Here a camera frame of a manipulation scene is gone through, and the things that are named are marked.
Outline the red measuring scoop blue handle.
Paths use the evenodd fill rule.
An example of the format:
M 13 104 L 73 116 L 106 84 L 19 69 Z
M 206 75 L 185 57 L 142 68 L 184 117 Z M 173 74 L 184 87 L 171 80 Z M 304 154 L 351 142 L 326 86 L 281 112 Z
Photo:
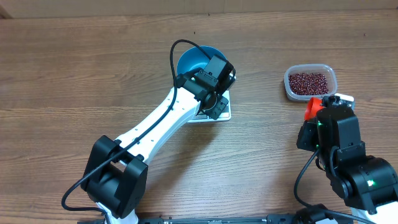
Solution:
M 324 108 L 324 106 L 323 106 L 322 100 L 319 98 L 312 97 L 307 104 L 307 107 L 306 107 L 306 110 L 304 113 L 304 120 L 308 121 L 308 120 L 316 117 L 317 112 L 323 108 Z

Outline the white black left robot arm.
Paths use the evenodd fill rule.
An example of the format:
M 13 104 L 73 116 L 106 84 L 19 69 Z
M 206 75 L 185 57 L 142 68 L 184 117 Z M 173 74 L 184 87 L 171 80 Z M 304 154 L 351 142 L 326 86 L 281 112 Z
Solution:
M 204 68 L 177 76 L 175 88 L 142 122 L 115 140 L 101 136 L 93 145 L 81 188 L 105 215 L 106 223 L 137 223 L 135 208 L 146 190 L 148 165 L 185 123 L 229 119 L 225 92 L 235 69 L 215 54 Z

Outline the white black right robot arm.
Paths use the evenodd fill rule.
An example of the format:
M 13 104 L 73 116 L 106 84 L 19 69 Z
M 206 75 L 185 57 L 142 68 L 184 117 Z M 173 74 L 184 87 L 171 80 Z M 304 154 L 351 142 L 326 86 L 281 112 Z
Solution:
M 359 122 L 346 105 L 325 106 L 319 100 L 308 103 L 297 147 L 311 151 L 330 180 L 330 185 L 350 215 L 300 201 L 304 208 L 294 223 L 395 223 L 397 221 L 397 173 L 385 159 L 366 154 Z

